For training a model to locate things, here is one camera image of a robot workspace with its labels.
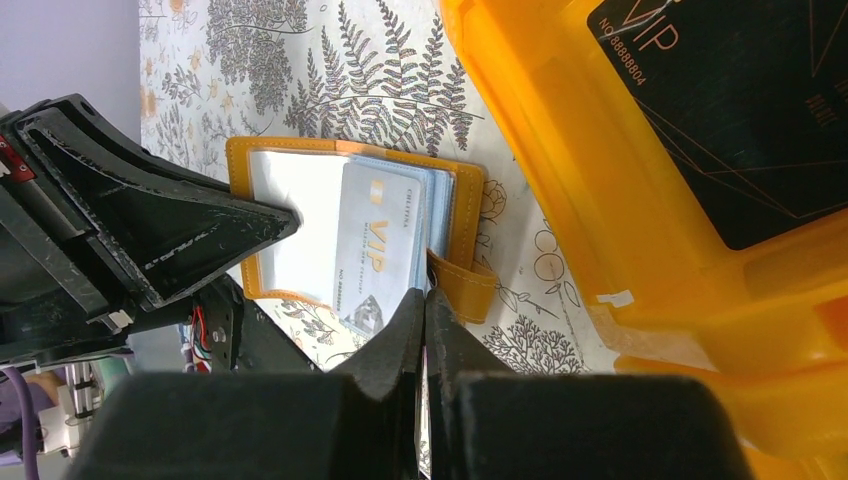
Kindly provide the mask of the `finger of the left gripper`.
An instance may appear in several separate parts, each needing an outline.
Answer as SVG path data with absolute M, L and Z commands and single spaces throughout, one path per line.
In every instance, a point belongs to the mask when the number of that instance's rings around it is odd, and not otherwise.
M 290 210 L 150 153 L 81 95 L 14 114 L 14 197 L 111 303 L 152 311 L 294 234 Z

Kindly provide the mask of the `white VIP card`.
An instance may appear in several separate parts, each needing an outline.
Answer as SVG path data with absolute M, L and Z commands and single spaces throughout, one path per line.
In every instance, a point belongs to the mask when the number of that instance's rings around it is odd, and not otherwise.
M 420 179 L 354 160 L 343 168 L 332 307 L 372 338 L 404 295 L 423 287 L 425 220 Z

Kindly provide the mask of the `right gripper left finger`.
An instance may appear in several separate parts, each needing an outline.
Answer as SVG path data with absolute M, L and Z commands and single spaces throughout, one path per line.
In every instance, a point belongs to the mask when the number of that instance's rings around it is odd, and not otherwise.
M 408 479 L 424 295 L 325 373 L 147 373 L 109 395 L 71 479 Z

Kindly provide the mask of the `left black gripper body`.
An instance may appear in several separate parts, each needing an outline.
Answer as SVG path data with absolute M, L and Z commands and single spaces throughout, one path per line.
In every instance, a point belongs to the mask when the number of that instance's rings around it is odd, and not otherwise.
M 56 113 L 106 137 L 123 133 L 86 99 L 50 99 L 1 117 L 1 361 L 57 364 L 122 348 L 145 331 L 137 278 L 106 245 L 143 252 L 146 202 L 18 122 Z

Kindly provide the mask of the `orange card holder wallet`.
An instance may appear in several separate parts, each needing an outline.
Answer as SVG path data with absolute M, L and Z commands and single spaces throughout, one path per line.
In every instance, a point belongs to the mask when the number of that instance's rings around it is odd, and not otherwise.
M 363 154 L 390 162 L 434 168 L 452 174 L 450 233 L 447 252 L 429 254 L 438 287 L 442 289 L 458 320 L 483 324 L 496 294 L 497 275 L 475 260 L 485 173 L 477 165 L 428 157 L 344 140 L 235 136 L 226 141 L 229 188 L 236 197 L 251 200 L 249 155 L 261 150 L 307 154 Z

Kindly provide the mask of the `yellow divided plastic bin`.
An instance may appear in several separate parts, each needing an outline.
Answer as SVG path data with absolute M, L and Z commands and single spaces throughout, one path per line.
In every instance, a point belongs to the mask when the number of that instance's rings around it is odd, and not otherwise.
M 728 248 L 589 30 L 602 2 L 439 10 L 616 369 L 706 384 L 763 479 L 845 478 L 847 205 Z

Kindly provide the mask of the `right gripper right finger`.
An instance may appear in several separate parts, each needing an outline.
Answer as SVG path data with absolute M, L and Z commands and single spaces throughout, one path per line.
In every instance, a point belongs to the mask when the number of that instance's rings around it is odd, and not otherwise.
M 680 376 L 512 370 L 425 304 L 433 467 L 443 479 L 749 479 L 717 398 Z

